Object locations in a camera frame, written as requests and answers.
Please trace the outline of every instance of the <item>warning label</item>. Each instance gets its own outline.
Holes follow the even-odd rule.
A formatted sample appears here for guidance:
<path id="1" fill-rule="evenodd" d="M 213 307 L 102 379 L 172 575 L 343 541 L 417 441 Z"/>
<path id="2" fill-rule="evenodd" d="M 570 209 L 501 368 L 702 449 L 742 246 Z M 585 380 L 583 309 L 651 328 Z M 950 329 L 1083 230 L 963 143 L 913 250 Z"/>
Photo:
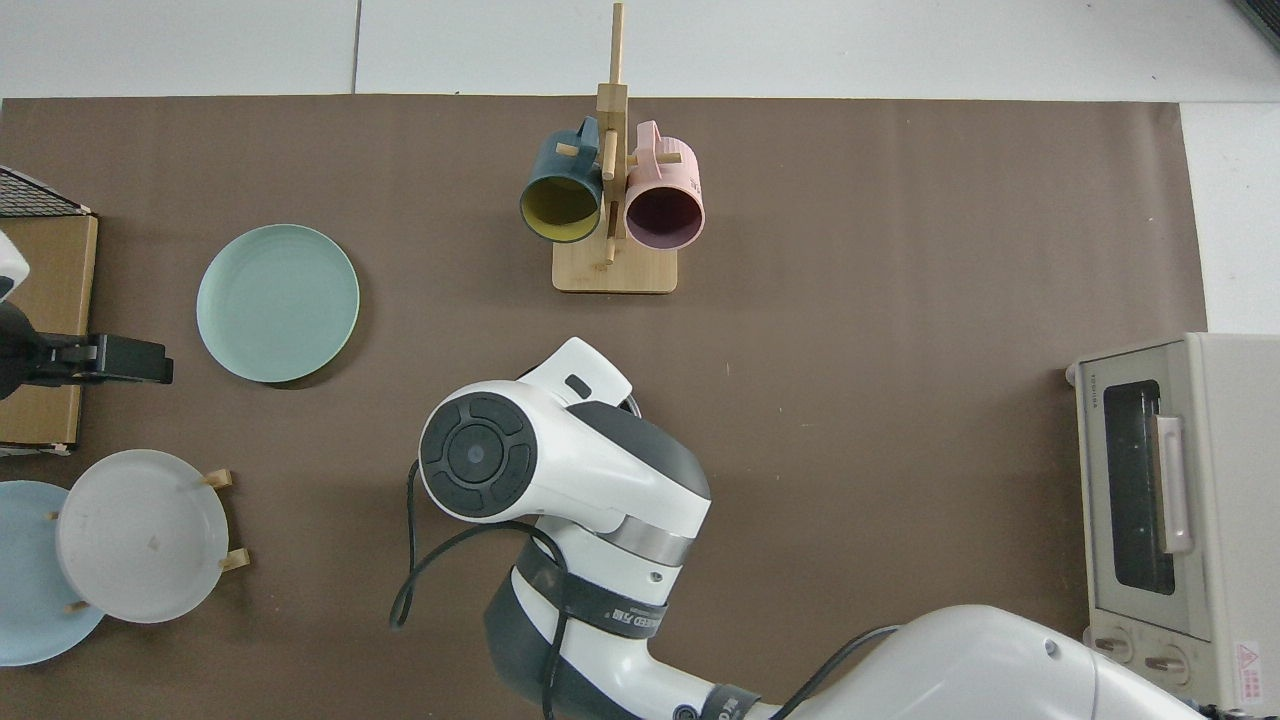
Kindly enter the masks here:
<path id="1" fill-rule="evenodd" d="M 1235 687 L 1240 705 L 1260 705 L 1262 694 L 1262 650 L 1257 641 L 1235 643 Z"/>

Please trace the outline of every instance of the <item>toaster oven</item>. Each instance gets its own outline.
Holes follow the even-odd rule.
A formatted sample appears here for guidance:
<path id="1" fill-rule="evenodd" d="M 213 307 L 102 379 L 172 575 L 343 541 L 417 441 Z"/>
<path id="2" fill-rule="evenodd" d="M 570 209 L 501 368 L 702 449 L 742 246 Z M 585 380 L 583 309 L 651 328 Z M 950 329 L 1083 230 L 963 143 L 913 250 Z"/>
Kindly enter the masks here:
<path id="1" fill-rule="evenodd" d="M 1188 333 L 1068 378 L 1085 639 L 1175 696 L 1280 714 L 1280 336 Z"/>

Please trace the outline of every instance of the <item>oven window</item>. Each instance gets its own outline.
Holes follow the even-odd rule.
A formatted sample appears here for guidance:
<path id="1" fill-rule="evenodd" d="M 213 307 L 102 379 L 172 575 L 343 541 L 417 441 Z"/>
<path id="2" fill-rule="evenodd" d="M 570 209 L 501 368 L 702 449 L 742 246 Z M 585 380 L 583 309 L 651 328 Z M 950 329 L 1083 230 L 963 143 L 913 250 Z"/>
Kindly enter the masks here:
<path id="1" fill-rule="evenodd" d="M 1149 420 L 1160 411 L 1160 384 L 1143 380 L 1102 393 L 1111 491 L 1111 546 L 1116 579 L 1132 588 L 1174 593 L 1174 559 L 1156 534 L 1155 439 Z"/>

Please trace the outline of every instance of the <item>oven door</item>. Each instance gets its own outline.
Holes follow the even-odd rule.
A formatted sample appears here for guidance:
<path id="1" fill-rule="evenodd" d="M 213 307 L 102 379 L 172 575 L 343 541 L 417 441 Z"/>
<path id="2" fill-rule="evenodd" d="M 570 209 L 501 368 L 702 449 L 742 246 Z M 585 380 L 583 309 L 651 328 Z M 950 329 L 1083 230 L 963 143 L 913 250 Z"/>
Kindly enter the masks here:
<path id="1" fill-rule="evenodd" d="M 1208 638 L 1184 342 L 1083 363 L 1093 602 Z"/>

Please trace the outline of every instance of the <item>brown mat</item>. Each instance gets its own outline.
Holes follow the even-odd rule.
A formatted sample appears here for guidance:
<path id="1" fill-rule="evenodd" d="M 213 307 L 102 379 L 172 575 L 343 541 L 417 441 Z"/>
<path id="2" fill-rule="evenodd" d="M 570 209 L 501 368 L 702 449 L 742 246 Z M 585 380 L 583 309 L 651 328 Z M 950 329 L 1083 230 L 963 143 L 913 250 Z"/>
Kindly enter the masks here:
<path id="1" fill-rule="evenodd" d="M 1083 629 L 1061 372 L 1204 328 L 1176 106 L 635 100 L 698 151 L 707 232 L 671 296 L 570 296 L 516 201 L 538 141 L 590 110 L 5 101 L 0 163 L 101 214 L 91 329 L 165 343 L 177 379 L 90 389 L 81 450 L 0 479 L 69 486 L 131 447 L 229 466 L 253 565 L 184 618 L 0 670 L 0 716 L 536 717 L 481 629 L 520 538 L 444 560 L 402 633 L 387 612 L 428 411 L 572 334 L 712 479 L 657 657 L 781 702 L 856 632 L 940 606 Z M 224 372 L 195 323 L 218 250 L 279 222 L 333 237 L 364 292 L 353 342 L 292 388 Z M 421 507 L 425 547 L 462 527 Z"/>

